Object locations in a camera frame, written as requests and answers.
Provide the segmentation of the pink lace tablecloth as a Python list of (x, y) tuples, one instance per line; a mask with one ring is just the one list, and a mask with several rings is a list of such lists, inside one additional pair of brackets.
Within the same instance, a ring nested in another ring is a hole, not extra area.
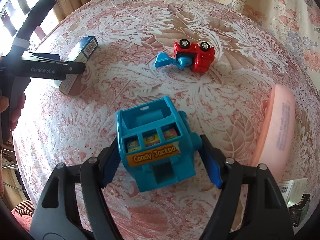
[[(37, 51), (67, 57), (80, 38), (99, 43), (68, 96), (46, 80), (31, 81), (14, 130), (21, 177), (32, 202), (57, 163), (80, 164), (116, 136), (116, 112), (169, 96), (228, 157), (251, 161), (271, 88), (295, 95), (296, 123), (284, 178), (307, 178), (309, 211), (319, 202), (319, 87), (268, 30), (213, 0), (92, 0), (65, 18)], [(215, 60), (206, 73), (155, 68), (174, 42), (208, 42)]]

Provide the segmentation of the white medicine box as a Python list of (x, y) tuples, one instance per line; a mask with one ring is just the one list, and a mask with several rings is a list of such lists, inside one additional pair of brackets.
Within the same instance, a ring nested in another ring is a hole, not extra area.
[(291, 207), (299, 203), (302, 199), (304, 191), (306, 189), (308, 179), (294, 179), (294, 180), (284, 180), (282, 179), (278, 183), (278, 187), (284, 198), (287, 207)]

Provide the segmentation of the small blue white box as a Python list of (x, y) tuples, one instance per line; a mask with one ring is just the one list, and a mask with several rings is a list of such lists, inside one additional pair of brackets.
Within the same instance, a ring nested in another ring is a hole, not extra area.
[(66, 78), (63, 81), (59, 81), (57, 84), (60, 92), (65, 95), (70, 93), (76, 78), (84, 73), (86, 69), (85, 64), (97, 47), (98, 42), (95, 36), (84, 36), (80, 38), (79, 42), (74, 46), (66, 58), (66, 61), (72, 65), (68, 67), (69, 72), (66, 74)]

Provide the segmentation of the striped red white cloth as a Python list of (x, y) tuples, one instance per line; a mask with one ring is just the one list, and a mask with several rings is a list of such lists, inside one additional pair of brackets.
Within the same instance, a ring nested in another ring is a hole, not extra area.
[(30, 226), (32, 223), (33, 215), (35, 211), (35, 206), (30, 200), (25, 200), (18, 204), (11, 213), (14, 215), (18, 223), (26, 231), (30, 231)]

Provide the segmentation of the black shaver box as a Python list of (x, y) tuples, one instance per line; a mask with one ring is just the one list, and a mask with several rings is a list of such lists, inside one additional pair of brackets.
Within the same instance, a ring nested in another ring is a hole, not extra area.
[(308, 213), (310, 203), (310, 194), (304, 193), (300, 202), (289, 207), (291, 223), (293, 227), (298, 227)]

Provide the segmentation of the pink glasses case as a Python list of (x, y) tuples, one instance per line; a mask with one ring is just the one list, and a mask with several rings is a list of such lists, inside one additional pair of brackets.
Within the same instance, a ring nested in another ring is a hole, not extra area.
[(273, 86), (251, 166), (265, 164), (277, 183), (289, 161), (295, 113), (296, 102), (291, 90), (284, 85)]

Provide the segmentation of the blue candy jackpot toy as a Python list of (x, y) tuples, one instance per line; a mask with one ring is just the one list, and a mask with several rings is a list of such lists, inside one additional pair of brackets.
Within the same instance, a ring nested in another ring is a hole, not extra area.
[(202, 140), (168, 96), (117, 111), (116, 125), (121, 161), (140, 192), (195, 176)]

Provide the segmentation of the floral bed sheet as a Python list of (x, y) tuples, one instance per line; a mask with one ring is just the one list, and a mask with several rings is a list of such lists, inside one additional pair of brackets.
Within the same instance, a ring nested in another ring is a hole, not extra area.
[(315, 0), (214, 0), (268, 29), (319, 87), (319, 6)]

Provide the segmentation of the red toy truck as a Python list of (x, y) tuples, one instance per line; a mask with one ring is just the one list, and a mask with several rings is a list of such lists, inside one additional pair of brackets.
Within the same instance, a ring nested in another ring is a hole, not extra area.
[(206, 73), (215, 60), (215, 48), (208, 42), (190, 43), (188, 39), (174, 42), (174, 57), (161, 52), (155, 59), (155, 68), (174, 65), (178, 69), (190, 68), (195, 73)]

